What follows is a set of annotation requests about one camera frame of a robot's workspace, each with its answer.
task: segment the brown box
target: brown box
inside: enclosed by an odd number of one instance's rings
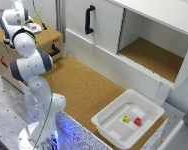
[[[34,22],[41,24],[37,19],[34,19]],[[60,32],[47,26],[47,30],[42,31],[42,33],[35,36],[44,51],[48,53],[53,52],[53,44],[60,50],[60,53],[52,57],[54,62],[63,57],[63,35]],[[19,55],[15,49],[12,49],[9,45],[4,44],[3,38],[4,33],[2,32],[2,29],[0,29],[0,74],[22,91],[22,87],[19,82],[12,77],[9,71],[10,62],[22,56]]]

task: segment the white plastic bin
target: white plastic bin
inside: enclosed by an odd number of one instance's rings
[[[91,120],[99,133],[120,149],[131,148],[163,115],[164,109],[138,92],[129,89],[97,113]],[[123,115],[129,116],[127,123]],[[134,120],[139,117],[139,126]]]

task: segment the cork shelf surface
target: cork shelf surface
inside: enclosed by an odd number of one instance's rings
[[[172,82],[175,82],[184,60],[143,38],[138,38],[119,53]]]
[[[37,19],[34,19],[34,22],[41,25],[41,22]],[[40,45],[43,45],[52,39],[62,36],[62,34],[55,29],[51,28],[50,26],[46,25],[47,30],[43,30],[40,34],[35,35],[37,41],[40,43]],[[4,33],[2,29],[0,29],[0,41],[3,43],[4,39]]]
[[[50,81],[48,73],[43,76],[48,82]],[[114,150],[117,150],[98,133],[91,118],[125,92],[125,89],[70,55],[54,64],[52,81],[53,92],[66,97],[67,105],[64,111]],[[166,119],[165,114],[161,116],[130,150],[139,150]]]

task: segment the cable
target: cable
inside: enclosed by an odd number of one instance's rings
[[[34,0],[33,0],[33,6],[34,6],[34,11],[35,11],[35,13],[37,14],[36,7],[35,7],[35,4],[34,4]]]
[[[29,20],[23,22],[22,25],[21,25],[21,28],[23,28],[23,26],[24,26],[25,23],[27,23],[27,22],[31,21],[32,19],[36,18],[36,17],[39,15],[39,13],[41,12],[42,9],[43,9],[43,0],[42,0],[42,3],[41,3],[41,8],[40,8],[40,10],[38,11],[38,13],[37,13],[34,17],[32,17],[31,19],[29,19]]]
[[[39,48],[42,50],[41,45],[39,44],[39,42],[38,42],[31,34],[29,34],[29,33],[27,33],[27,32],[26,32],[26,34],[29,35],[33,40],[35,40],[36,43],[38,44]],[[49,114],[50,114],[51,106],[52,106],[53,84],[52,84],[51,71],[49,71],[49,76],[50,76],[50,83],[51,83],[51,100],[50,100],[50,106],[49,106],[49,109],[48,109],[48,112],[47,112],[47,117],[46,117],[45,122],[44,122],[44,124],[43,124],[43,127],[42,127],[42,129],[41,129],[41,132],[40,132],[40,134],[39,134],[39,136],[38,136],[38,139],[36,140],[36,144],[34,145],[33,150],[36,148],[36,146],[37,146],[37,144],[38,144],[38,141],[39,141],[39,139],[40,139],[40,137],[41,137],[41,134],[42,134],[42,132],[43,132],[43,129],[45,128],[45,125],[46,125],[46,123],[47,123],[47,120],[48,120],[48,117],[49,117]]]

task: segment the red toy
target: red toy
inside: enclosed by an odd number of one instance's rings
[[[135,120],[134,120],[134,123],[139,126],[141,124],[141,119],[139,117],[137,117]]]

